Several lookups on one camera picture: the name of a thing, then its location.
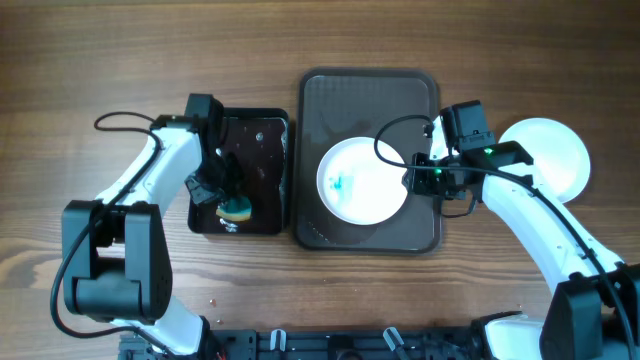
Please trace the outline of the green yellow sponge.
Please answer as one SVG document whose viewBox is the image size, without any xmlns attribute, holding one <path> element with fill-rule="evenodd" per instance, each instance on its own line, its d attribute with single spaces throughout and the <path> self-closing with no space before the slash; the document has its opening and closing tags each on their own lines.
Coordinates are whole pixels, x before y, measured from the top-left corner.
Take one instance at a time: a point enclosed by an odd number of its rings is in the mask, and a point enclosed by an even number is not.
<svg viewBox="0 0 640 360">
<path fill-rule="evenodd" d="M 216 215 L 227 221 L 244 222 L 251 218 L 252 205 L 246 196 L 232 197 L 217 206 Z"/>
</svg>

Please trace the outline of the white plate top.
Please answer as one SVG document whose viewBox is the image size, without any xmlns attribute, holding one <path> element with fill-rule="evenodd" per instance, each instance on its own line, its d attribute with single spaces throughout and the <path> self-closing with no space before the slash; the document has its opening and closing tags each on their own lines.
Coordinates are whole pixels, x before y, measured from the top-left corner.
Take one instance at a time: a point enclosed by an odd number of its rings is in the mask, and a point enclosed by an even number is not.
<svg viewBox="0 0 640 360">
<path fill-rule="evenodd" d="M 408 191 L 402 184 L 401 155 L 383 141 L 353 137 L 331 147 L 316 173 L 324 206 L 354 225 L 374 225 L 395 215 Z"/>
</svg>

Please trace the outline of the white plate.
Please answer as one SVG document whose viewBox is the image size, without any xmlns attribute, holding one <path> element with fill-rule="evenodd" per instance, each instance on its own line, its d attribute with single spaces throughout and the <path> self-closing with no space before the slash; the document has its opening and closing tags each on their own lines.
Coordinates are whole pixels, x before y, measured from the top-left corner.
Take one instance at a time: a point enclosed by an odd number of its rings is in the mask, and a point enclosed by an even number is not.
<svg viewBox="0 0 640 360">
<path fill-rule="evenodd" d="M 568 126 L 548 118 L 529 118 L 510 126 L 500 142 L 518 142 L 534 159 L 552 193 L 562 203 L 586 188 L 591 161 L 582 139 Z"/>
<path fill-rule="evenodd" d="M 408 191 L 402 184 L 401 155 L 383 141 L 353 137 L 331 147 L 316 173 L 324 206 L 354 225 L 374 225 L 395 215 Z"/>
</svg>

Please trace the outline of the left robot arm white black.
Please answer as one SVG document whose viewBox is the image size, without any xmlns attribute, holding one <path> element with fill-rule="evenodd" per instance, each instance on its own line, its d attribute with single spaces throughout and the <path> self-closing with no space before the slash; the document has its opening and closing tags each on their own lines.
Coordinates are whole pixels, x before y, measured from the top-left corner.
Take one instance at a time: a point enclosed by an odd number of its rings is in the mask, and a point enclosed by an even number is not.
<svg viewBox="0 0 640 360">
<path fill-rule="evenodd" d="M 181 186 L 226 223 L 247 221 L 234 156 L 221 155 L 222 113 L 161 115 L 143 151 L 107 190 L 62 215 L 62 263 L 50 295 L 55 326 L 92 339 L 131 332 L 168 359 L 217 359 L 209 323 L 172 295 L 163 215 Z"/>
</svg>

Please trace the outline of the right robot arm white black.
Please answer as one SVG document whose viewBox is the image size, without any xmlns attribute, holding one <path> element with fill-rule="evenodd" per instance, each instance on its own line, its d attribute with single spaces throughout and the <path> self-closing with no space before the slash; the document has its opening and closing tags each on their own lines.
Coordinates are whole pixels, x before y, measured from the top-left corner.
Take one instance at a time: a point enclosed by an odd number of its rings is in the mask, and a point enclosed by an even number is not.
<svg viewBox="0 0 640 360">
<path fill-rule="evenodd" d="M 534 320 L 504 313 L 476 322 L 487 359 L 636 359 L 639 268 L 599 243 L 538 178 L 517 142 L 433 160 L 416 153 L 404 178 L 412 193 L 453 200 L 465 191 L 514 233 L 552 300 Z"/>
</svg>

